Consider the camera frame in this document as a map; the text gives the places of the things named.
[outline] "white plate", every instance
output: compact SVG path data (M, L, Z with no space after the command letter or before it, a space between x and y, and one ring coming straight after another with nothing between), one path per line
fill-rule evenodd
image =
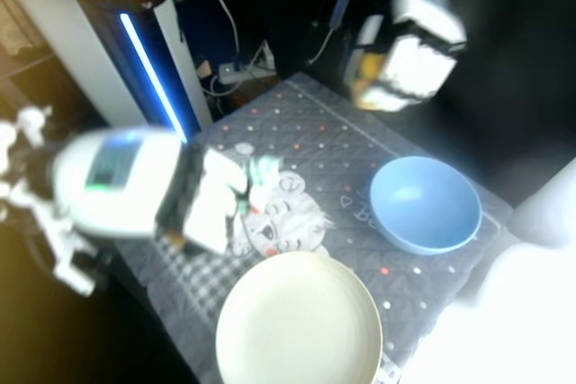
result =
M371 384L382 344L378 309L363 283L310 252L277 255L247 272L216 331L226 384Z

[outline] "bowl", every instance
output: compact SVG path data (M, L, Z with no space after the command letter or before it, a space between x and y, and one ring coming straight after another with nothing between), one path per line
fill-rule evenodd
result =
M466 245L482 222L478 194L450 165L423 156L395 159L370 185L376 225L398 248L436 255Z

